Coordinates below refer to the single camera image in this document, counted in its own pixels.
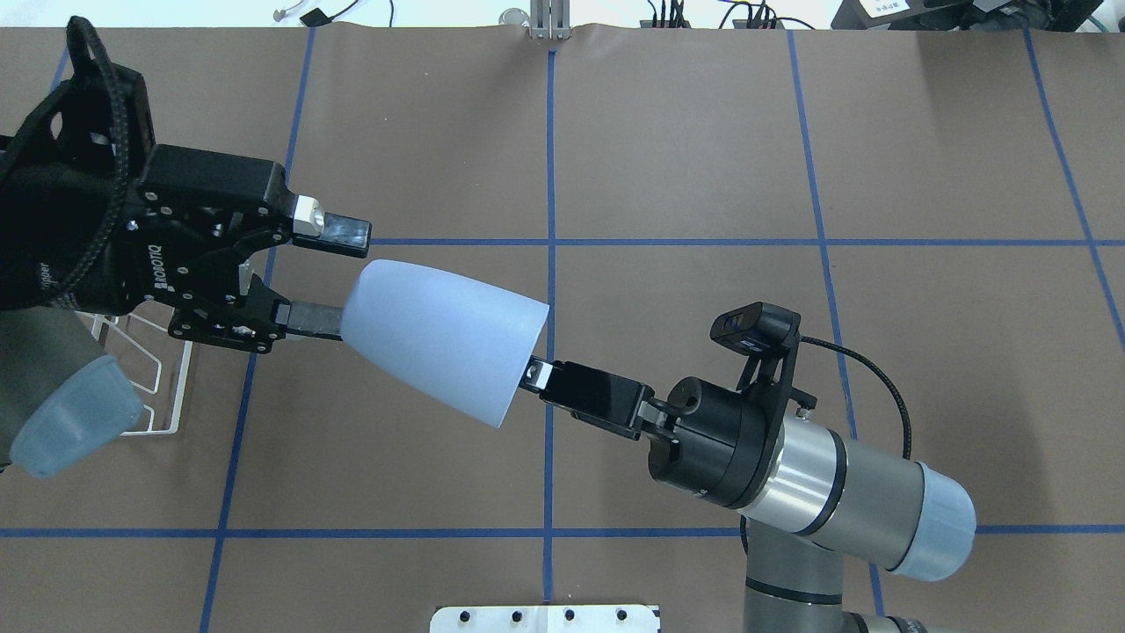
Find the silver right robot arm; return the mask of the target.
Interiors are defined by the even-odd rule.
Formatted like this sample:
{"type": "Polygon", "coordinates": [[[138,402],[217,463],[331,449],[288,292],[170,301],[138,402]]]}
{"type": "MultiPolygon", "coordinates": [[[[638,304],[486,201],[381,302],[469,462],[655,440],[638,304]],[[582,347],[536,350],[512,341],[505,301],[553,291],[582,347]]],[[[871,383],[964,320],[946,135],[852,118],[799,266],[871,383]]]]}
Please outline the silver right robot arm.
{"type": "Polygon", "coordinates": [[[575,419],[650,440],[654,480],[747,521],[744,632],[925,632],[844,609],[843,560],[933,582],[965,564],[976,509],[963,486],[788,413],[785,386],[744,391],[683,378],[650,386],[531,358],[519,386],[575,419]]]}

